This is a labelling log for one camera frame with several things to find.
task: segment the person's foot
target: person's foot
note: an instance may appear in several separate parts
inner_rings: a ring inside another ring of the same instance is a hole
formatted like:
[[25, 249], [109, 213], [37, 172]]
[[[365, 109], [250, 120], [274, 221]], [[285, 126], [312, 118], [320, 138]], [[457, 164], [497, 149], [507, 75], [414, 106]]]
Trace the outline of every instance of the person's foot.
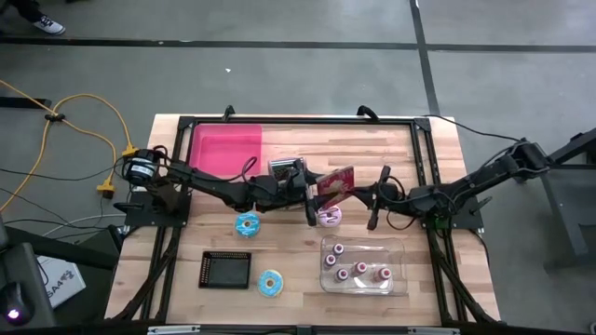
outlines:
[[64, 26], [57, 23], [56, 21], [53, 21], [45, 15], [38, 22], [34, 22], [33, 25], [34, 27], [39, 28], [48, 34], [63, 34], [64, 31], [66, 31]]

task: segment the red book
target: red book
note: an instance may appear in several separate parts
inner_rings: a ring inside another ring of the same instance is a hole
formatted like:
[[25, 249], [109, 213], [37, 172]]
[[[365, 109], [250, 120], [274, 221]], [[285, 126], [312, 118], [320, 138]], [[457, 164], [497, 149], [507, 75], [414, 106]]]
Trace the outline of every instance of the red book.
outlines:
[[323, 176], [317, 180], [318, 194], [332, 194], [338, 193], [332, 200], [330, 200], [322, 209], [327, 209], [339, 204], [351, 196], [349, 191], [354, 190], [354, 167], [344, 167], [335, 170], [327, 176]]

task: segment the yellow cable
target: yellow cable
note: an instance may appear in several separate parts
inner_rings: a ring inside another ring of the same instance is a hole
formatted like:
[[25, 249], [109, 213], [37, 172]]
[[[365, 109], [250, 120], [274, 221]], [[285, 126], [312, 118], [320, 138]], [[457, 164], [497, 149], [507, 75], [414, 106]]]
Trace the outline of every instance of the yellow cable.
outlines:
[[15, 198], [14, 194], [18, 194], [20, 192], [20, 189], [22, 189], [25, 186], [25, 184], [27, 183], [27, 181], [29, 181], [29, 179], [31, 178], [31, 174], [34, 173], [35, 170], [37, 169], [39, 162], [41, 162], [41, 157], [44, 155], [44, 151], [46, 150], [47, 131], [49, 130], [50, 125], [51, 125], [51, 123], [49, 121], [46, 121], [46, 126], [44, 127], [44, 135], [41, 139], [41, 149], [39, 150], [39, 156], [37, 156], [37, 160], [35, 161], [34, 166], [31, 168], [31, 171], [29, 171], [29, 175], [27, 177], [25, 177], [25, 179], [20, 183], [19, 187], [17, 187], [17, 190], [15, 190], [15, 192], [13, 192], [13, 195], [10, 196], [10, 198], [6, 201], [6, 203], [4, 203], [4, 205], [2, 205], [2, 207], [0, 207], [0, 212], [4, 211], [4, 209]]
[[[77, 94], [77, 95], [73, 95], [73, 96], [70, 96], [70, 97], [67, 97], [67, 98], [64, 98], [64, 99], [60, 100], [56, 104], [56, 106], [54, 107], [54, 109], [52, 110], [52, 109], [49, 109], [48, 107], [46, 107], [44, 104], [42, 104], [42, 103], [38, 102], [37, 100], [31, 98], [26, 93], [24, 93], [24, 92], [20, 91], [19, 89], [11, 86], [9, 83], [7, 83], [7, 82], [5, 82], [3, 80], [0, 80], [0, 84], [2, 84], [4, 86], [12, 89], [13, 91], [21, 94], [23, 97], [27, 98], [29, 101], [32, 101], [33, 103], [37, 104], [42, 109], [48, 111], [49, 113], [51, 113], [53, 115], [58, 114], [58, 110], [60, 109], [60, 107], [62, 106], [62, 104], [65, 103], [66, 101], [70, 101], [70, 100], [77, 99], [77, 98], [92, 98], [92, 99], [96, 99], [98, 101], [101, 101], [105, 105], [107, 105], [108, 107], [110, 107], [110, 109], [112, 109], [116, 113], [116, 115], [118, 116], [118, 118], [120, 119], [120, 123], [122, 124], [122, 127], [124, 129], [124, 133], [125, 133], [126, 138], [127, 138], [127, 149], [124, 151], [123, 155], [134, 154], [134, 152], [137, 151], [137, 148], [134, 147], [132, 145], [131, 141], [130, 141], [129, 128], [127, 127], [127, 124], [124, 121], [124, 118], [122, 117], [122, 114], [110, 102], [108, 102], [107, 100], [105, 100], [105, 99], [103, 99], [101, 97], [95, 96], [93, 94]], [[115, 146], [114, 146], [114, 144], [110, 140], [106, 139], [104, 136], [102, 136], [100, 134], [94, 133], [92, 131], [81, 129], [81, 128], [73, 125], [71, 122], [69, 122], [67, 120], [64, 120], [63, 123], [65, 123], [67, 126], [71, 127], [72, 129], [74, 129], [74, 130], [76, 130], [76, 131], [78, 131], [78, 132], [80, 132], [82, 134], [87, 134], [89, 136], [93, 136], [95, 138], [98, 138], [98, 139], [106, 142], [111, 147], [111, 149], [112, 149], [112, 156], [113, 156], [113, 160], [114, 160], [114, 164], [115, 164], [115, 162], [116, 162]], [[41, 158], [44, 155], [44, 151], [45, 151], [45, 148], [46, 148], [46, 141], [47, 141], [47, 130], [48, 130], [50, 124], [51, 123], [49, 121], [46, 122], [46, 128], [44, 129], [44, 138], [42, 139], [41, 150], [39, 152], [39, 156], [37, 157], [37, 161], [35, 162], [34, 167], [31, 169], [31, 171], [29, 172], [29, 174], [35, 172], [35, 170], [37, 169], [37, 166], [41, 162]], [[114, 186], [112, 185], [112, 179], [113, 179], [113, 177], [114, 177], [114, 171], [112, 170], [110, 172], [110, 175], [108, 176], [108, 178], [103, 182], [103, 184], [102, 185], [99, 185], [97, 187], [98, 191], [111, 191], [111, 192], [113, 192], [114, 189], [115, 189]], [[30, 175], [27, 176], [22, 181], [22, 183], [19, 185], [19, 188], [15, 191], [14, 194], [17, 194], [22, 189], [22, 187], [24, 187], [24, 185], [29, 181], [30, 178], [31, 178]], [[12, 201], [12, 199], [14, 197], [15, 196], [12, 195], [6, 201], [6, 203], [0, 208], [0, 212], [2, 212], [8, 206], [8, 204]]]
[[104, 99], [102, 97], [98, 97], [96, 95], [88, 94], [88, 93], [76, 94], [76, 95], [73, 95], [73, 96], [64, 98], [60, 102], [58, 102], [58, 104], [56, 105], [56, 107], [54, 107], [54, 111], [58, 110], [58, 108], [60, 107], [60, 105], [63, 104], [63, 103], [65, 103], [66, 101], [70, 101], [70, 100], [77, 99], [77, 98], [92, 98], [92, 99], [101, 101], [106, 106], [110, 107], [110, 109], [112, 111], [114, 111], [114, 113], [120, 119], [120, 123], [122, 124], [122, 127], [124, 128], [124, 134], [127, 137], [127, 145], [128, 146], [132, 146], [132, 142], [130, 141], [129, 128], [127, 127], [127, 123], [124, 121], [124, 118], [122, 117], [122, 114], [110, 102], [108, 102], [106, 99]]

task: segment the pink box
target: pink box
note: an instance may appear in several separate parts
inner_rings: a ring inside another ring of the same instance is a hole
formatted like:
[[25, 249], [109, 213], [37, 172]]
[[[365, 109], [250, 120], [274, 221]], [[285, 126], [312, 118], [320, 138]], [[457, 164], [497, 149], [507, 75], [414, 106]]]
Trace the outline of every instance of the pink box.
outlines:
[[247, 176], [258, 175], [262, 136], [260, 125], [198, 125], [189, 164], [214, 176], [230, 177], [240, 174], [246, 161], [256, 156]]

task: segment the concrete floor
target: concrete floor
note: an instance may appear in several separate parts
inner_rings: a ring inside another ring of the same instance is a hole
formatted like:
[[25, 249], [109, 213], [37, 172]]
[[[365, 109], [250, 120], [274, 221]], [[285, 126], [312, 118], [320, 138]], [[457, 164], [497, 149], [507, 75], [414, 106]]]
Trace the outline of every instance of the concrete floor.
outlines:
[[[406, 0], [122, 0], [69, 6], [42, 1], [71, 37], [250, 41], [416, 41]], [[596, 5], [575, 0], [419, 0], [428, 43], [594, 45]], [[10, 11], [0, 27], [37, 35]], [[442, 115], [483, 131], [527, 137], [545, 151], [596, 125], [596, 59], [593, 54], [430, 52]], [[0, 78], [36, 97], [57, 101], [89, 92], [105, 97], [128, 121], [133, 141], [144, 146], [153, 115], [238, 112], [353, 114], [361, 104], [379, 114], [427, 114], [417, 51], [233, 49], [150, 47], [0, 46]], [[0, 87], [0, 96], [11, 95]], [[112, 112], [92, 100], [63, 111], [80, 127], [125, 145]], [[3, 110], [3, 168], [27, 171], [39, 149], [44, 120], [37, 111]], [[509, 145], [460, 130], [469, 169]], [[80, 177], [107, 168], [108, 148], [61, 125], [51, 129], [38, 173]], [[14, 189], [15, 175], [0, 175]], [[99, 214], [95, 185], [33, 180], [22, 195], [69, 220]], [[119, 183], [117, 198], [126, 195]], [[596, 281], [591, 270], [547, 275], [547, 199], [539, 181], [513, 182], [490, 192], [482, 210], [496, 297], [503, 320], [513, 325], [586, 331], [596, 320]], [[0, 201], [6, 199], [0, 194]], [[105, 204], [106, 213], [115, 210]], [[21, 201], [5, 220], [51, 215]], [[121, 220], [105, 219], [120, 223]], [[51, 226], [21, 226], [42, 234]], [[71, 234], [66, 229], [52, 236]]]

